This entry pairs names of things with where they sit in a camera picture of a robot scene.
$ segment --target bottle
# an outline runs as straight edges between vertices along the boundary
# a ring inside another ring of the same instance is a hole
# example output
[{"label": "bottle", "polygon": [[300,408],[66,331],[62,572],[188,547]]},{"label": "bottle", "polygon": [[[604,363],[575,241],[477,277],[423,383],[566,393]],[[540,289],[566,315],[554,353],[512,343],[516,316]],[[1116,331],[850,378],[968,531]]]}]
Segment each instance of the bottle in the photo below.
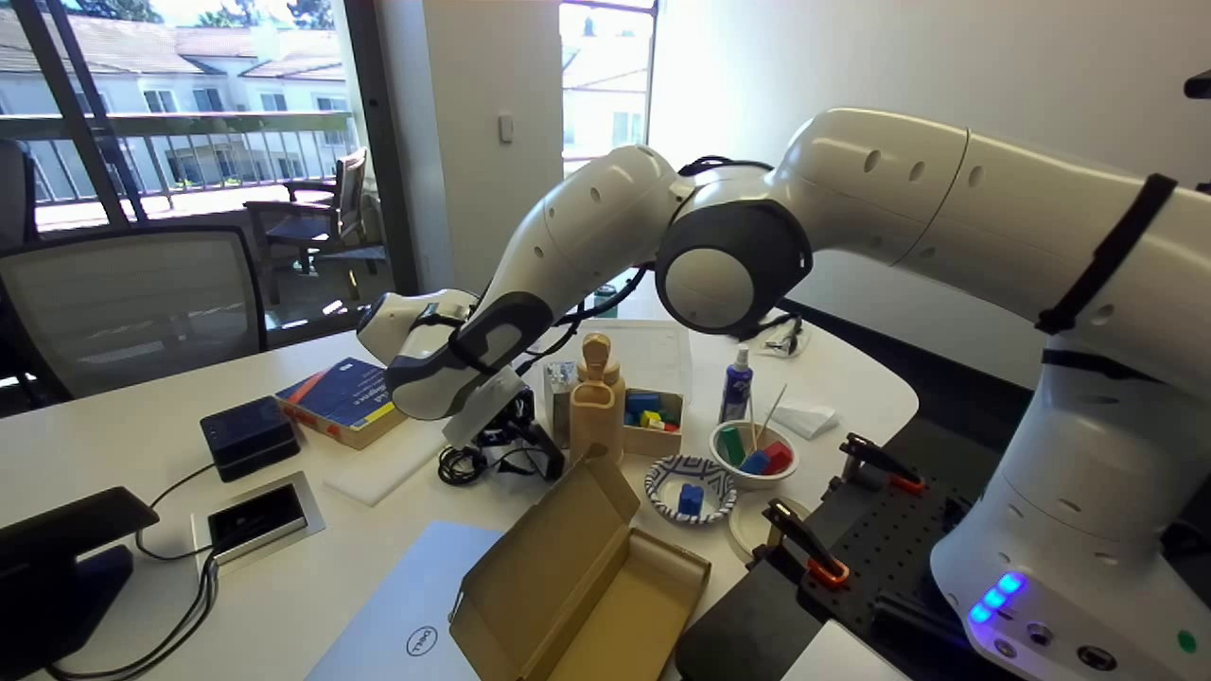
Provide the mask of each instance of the bottle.
[{"label": "bottle", "polygon": [[727,378],[722,378],[719,422],[748,417],[748,389],[752,389],[748,348],[739,348],[739,355],[735,355],[735,363],[727,367]]}]

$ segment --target box lid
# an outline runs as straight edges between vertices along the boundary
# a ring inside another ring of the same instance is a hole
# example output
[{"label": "box lid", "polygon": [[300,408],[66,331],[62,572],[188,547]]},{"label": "box lid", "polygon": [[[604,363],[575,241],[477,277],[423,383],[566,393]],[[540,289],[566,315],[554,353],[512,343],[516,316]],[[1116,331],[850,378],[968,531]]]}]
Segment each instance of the box lid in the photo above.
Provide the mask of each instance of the box lid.
[{"label": "box lid", "polygon": [[566,620],[593,599],[604,561],[628,538],[637,490],[602,445],[592,451],[463,577],[449,630],[481,676],[537,676]]}]

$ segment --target blue led light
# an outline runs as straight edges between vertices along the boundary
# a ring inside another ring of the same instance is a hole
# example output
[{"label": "blue led light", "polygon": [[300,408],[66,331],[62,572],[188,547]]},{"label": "blue led light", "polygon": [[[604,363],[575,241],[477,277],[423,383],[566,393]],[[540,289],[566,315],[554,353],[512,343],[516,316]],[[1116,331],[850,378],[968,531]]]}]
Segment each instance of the blue led light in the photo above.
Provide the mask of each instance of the blue led light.
[{"label": "blue led light", "polygon": [[983,620],[992,620],[992,608],[975,605],[968,615],[973,615],[975,624],[983,624]]},{"label": "blue led light", "polygon": [[1018,595],[1022,577],[1018,575],[1004,575],[995,585],[998,585],[998,595]]},{"label": "blue led light", "polygon": [[1004,608],[1008,599],[1004,599],[998,589],[989,589],[989,595],[983,595],[983,605],[989,605],[989,608]]}]

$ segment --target bowl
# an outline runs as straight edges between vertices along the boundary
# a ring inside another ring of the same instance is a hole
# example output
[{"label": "bowl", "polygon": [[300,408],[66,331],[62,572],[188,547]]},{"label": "bowl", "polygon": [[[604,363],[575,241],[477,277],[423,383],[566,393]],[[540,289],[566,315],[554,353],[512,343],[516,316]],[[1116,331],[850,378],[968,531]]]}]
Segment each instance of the bowl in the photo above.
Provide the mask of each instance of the bowl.
[{"label": "bowl", "polygon": [[775,489],[799,470],[799,451],[792,437],[752,418],[722,418],[710,431],[710,459],[735,476],[739,489]]}]

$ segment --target plate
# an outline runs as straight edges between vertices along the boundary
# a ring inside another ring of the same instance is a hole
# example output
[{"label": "plate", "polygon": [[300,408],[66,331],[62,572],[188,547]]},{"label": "plate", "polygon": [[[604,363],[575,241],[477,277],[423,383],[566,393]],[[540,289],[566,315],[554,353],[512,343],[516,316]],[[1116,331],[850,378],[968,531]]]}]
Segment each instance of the plate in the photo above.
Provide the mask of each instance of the plate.
[{"label": "plate", "polygon": [[[680,485],[703,489],[699,514],[679,512]],[[722,521],[739,502],[739,489],[735,489],[729,473],[710,459],[661,459],[660,466],[647,470],[645,494],[661,517],[669,517],[679,524]]]}]

